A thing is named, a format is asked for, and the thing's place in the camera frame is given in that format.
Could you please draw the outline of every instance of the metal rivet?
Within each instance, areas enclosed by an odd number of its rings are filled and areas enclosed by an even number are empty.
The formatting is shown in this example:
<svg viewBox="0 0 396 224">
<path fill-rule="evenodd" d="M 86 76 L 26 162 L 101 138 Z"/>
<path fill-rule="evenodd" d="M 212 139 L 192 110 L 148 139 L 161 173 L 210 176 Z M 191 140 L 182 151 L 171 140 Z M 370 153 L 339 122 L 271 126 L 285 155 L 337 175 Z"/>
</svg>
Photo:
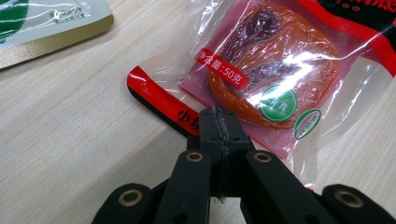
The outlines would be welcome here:
<svg viewBox="0 0 396 224">
<path fill-rule="evenodd" d="M 349 207 L 361 208 L 364 205 L 360 197 L 344 189 L 338 189 L 334 193 L 334 196 L 340 203 L 348 205 Z"/>
<path fill-rule="evenodd" d="M 132 200 L 126 200 L 125 197 L 130 194 L 133 195 L 134 198 Z M 140 201 L 142 201 L 142 198 L 143 198 L 143 194 L 140 190 L 130 189 L 130 190 L 124 191 L 121 194 L 121 196 L 119 197 L 119 203 L 122 206 L 129 207 L 129 206 L 133 206 L 133 205 L 139 203 Z"/>
<path fill-rule="evenodd" d="M 203 158 L 204 156 L 198 152 L 192 152 L 187 155 L 188 161 L 201 161 Z"/>
<path fill-rule="evenodd" d="M 254 154 L 254 159 L 256 159 L 256 161 L 269 162 L 271 161 L 271 156 L 266 153 L 258 152 Z"/>
</svg>

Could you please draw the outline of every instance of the light wood surface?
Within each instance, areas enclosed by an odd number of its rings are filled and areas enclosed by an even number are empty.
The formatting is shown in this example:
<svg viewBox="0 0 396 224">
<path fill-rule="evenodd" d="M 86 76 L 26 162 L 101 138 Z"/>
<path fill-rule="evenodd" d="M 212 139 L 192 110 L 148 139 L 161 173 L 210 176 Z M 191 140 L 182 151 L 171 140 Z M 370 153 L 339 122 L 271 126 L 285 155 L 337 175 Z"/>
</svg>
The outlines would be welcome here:
<svg viewBox="0 0 396 224">
<path fill-rule="evenodd" d="M 90 223 L 112 190 L 158 185 L 185 149 L 126 77 L 166 50 L 189 1 L 107 2 L 107 34 L 0 71 L 0 223 Z M 355 187 L 396 217 L 395 92 L 321 150 L 317 192 Z M 211 223 L 243 223 L 237 203 L 213 200 Z"/>
</svg>

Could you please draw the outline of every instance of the orange food item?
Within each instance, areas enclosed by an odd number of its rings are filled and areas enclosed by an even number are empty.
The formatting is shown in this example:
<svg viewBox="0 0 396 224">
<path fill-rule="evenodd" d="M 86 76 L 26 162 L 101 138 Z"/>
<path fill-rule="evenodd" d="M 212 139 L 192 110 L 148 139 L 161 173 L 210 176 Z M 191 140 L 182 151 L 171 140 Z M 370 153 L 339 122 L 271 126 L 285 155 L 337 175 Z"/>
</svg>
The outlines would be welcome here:
<svg viewBox="0 0 396 224">
<path fill-rule="evenodd" d="M 314 108 L 338 70 L 337 50 L 299 14 L 271 4 L 251 8 L 222 49 L 222 57 L 249 77 L 238 90 L 213 72 L 212 94 L 240 119 L 290 128 Z"/>
</svg>

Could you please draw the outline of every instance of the plastic wrapper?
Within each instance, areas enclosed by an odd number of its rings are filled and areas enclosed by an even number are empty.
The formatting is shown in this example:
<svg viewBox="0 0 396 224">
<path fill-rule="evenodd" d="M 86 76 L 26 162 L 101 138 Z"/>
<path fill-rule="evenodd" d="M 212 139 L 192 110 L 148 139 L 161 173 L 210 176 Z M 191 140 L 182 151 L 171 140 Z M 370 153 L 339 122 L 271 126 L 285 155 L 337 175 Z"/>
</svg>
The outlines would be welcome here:
<svg viewBox="0 0 396 224">
<path fill-rule="evenodd" d="M 139 64 L 128 87 L 184 134 L 197 134 L 204 107 L 233 111 L 312 187 L 320 149 L 396 75 L 396 6 L 369 2 L 191 2 L 170 49 Z"/>
<path fill-rule="evenodd" d="M 113 21 L 104 0 L 2 0 L 0 69 L 99 35 Z"/>
</svg>

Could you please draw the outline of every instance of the plastic food package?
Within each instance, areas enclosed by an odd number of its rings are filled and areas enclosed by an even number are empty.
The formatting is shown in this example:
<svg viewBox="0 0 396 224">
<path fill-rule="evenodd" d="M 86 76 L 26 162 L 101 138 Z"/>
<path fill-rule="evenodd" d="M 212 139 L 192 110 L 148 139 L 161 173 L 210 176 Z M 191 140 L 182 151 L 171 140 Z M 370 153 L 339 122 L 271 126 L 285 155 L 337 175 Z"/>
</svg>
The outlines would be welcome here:
<svg viewBox="0 0 396 224">
<path fill-rule="evenodd" d="M 184 134 L 197 134 L 204 107 L 233 111 L 312 187 L 320 149 L 396 76 L 395 11 L 387 1 L 193 1 L 169 50 L 127 84 Z"/>
<path fill-rule="evenodd" d="M 104 0 L 2 0 L 0 69 L 99 35 L 113 21 Z"/>
</svg>

